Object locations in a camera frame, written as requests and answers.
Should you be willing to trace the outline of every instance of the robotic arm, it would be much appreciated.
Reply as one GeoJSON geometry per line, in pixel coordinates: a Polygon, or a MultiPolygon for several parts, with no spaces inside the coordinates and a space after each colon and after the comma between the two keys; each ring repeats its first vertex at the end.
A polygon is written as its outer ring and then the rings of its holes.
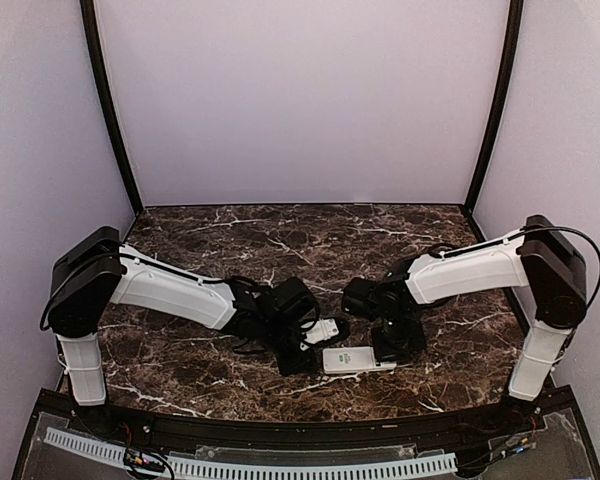
{"type": "Polygon", "coordinates": [[[345,338],[348,324],[321,319],[318,302],[298,278],[275,288],[233,277],[193,275],[123,245],[103,227],[56,262],[42,317],[56,334],[79,405],[106,400],[98,321],[109,302],[137,305],[193,320],[273,351],[282,375],[318,369],[314,347],[345,338]]]}
{"type": "Polygon", "coordinates": [[[405,362],[426,348],[420,316],[437,300],[529,286],[537,311],[509,394],[533,401],[587,311],[584,258],[557,230],[535,215],[503,237],[401,260],[379,282],[352,280],[342,308],[372,321],[381,319],[382,326],[372,329],[376,361],[405,362]]]}

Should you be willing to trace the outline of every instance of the marble tabletop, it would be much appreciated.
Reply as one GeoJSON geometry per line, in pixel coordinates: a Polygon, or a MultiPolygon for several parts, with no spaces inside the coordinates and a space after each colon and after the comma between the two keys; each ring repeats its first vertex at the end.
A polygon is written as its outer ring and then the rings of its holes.
{"type": "MultiPolygon", "coordinates": [[[[276,285],[300,277],[323,316],[343,316],[342,288],[378,279],[397,259],[438,242],[475,243],[456,206],[258,205],[157,207],[127,243],[199,274],[276,285]]],[[[372,324],[349,317],[342,346],[369,345],[372,324]]],[[[278,374],[269,353],[239,356],[234,337],[181,318],[110,305],[100,346],[113,403],[154,412],[268,422],[355,421],[497,402],[523,335],[501,291],[452,299],[423,316],[427,352],[393,372],[278,374]]]]}

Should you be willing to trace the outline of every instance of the white perforated strip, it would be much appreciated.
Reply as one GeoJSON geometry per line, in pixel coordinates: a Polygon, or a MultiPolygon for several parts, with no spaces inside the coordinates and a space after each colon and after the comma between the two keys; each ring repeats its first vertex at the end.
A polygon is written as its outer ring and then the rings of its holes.
{"type": "MultiPolygon", "coordinates": [[[[100,463],[123,468],[124,448],[48,428],[45,443],[100,463]]],[[[170,456],[179,479],[193,480],[408,480],[457,471],[453,453],[395,462],[329,467],[279,467],[216,463],[170,456]]]]}

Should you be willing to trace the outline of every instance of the white wall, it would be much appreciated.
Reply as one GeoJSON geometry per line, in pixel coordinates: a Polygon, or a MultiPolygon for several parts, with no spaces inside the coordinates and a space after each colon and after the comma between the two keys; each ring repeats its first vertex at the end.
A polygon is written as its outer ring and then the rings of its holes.
{"type": "MultiPolygon", "coordinates": [[[[525,4],[507,106],[476,218],[493,236],[533,213],[579,228],[600,245],[600,0],[525,4]]],[[[592,285],[595,256],[578,245],[592,285]]],[[[555,378],[572,384],[600,459],[600,296],[555,378]]]]}
{"type": "Polygon", "coordinates": [[[508,1],[98,1],[148,205],[462,202],[508,1]]]}
{"type": "Polygon", "coordinates": [[[0,0],[0,479],[60,373],[38,331],[53,262],[132,220],[83,37],[78,1],[0,0]]]}

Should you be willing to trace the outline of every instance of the black vertical post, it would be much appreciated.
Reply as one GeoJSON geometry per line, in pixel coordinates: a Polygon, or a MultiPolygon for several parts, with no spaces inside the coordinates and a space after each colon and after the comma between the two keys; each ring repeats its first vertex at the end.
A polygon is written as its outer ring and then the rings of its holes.
{"type": "Polygon", "coordinates": [[[111,140],[111,146],[113,147],[113,153],[116,157],[116,162],[118,163],[118,169],[120,170],[124,187],[127,190],[129,202],[131,202],[131,207],[135,214],[138,215],[142,212],[144,207],[142,205],[142,200],[140,199],[138,186],[133,178],[131,164],[129,163],[129,157],[127,156],[127,151],[124,147],[120,125],[118,124],[118,117],[113,105],[113,97],[111,96],[107,71],[104,65],[104,57],[102,56],[102,46],[100,45],[98,22],[93,0],[80,0],[80,7],[82,9],[82,22],[84,24],[84,33],[87,39],[87,48],[89,49],[93,77],[96,82],[98,97],[100,97],[102,115],[104,116],[104,121],[107,125],[109,139],[111,140]]]}
{"type": "Polygon", "coordinates": [[[522,20],[522,6],[524,0],[511,0],[509,3],[509,18],[507,19],[507,29],[504,37],[504,47],[502,48],[502,58],[500,59],[500,69],[498,70],[498,79],[496,80],[496,89],[493,94],[491,103],[491,111],[489,112],[489,120],[487,128],[484,132],[482,147],[476,162],[476,168],[473,172],[471,185],[467,198],[464,202],[464,207],[472,213],[478,202],[480,190],[484,183],[489,161],[493,153],[493,147],[498,136],[498,128],[504,111],[504,104],[507,98],[507,90],[511,80],[511,72],[513,71],[513,60],[516,55],[516,47],[518,45],[518,34],[520,33],[520,23],[522,20]]]}

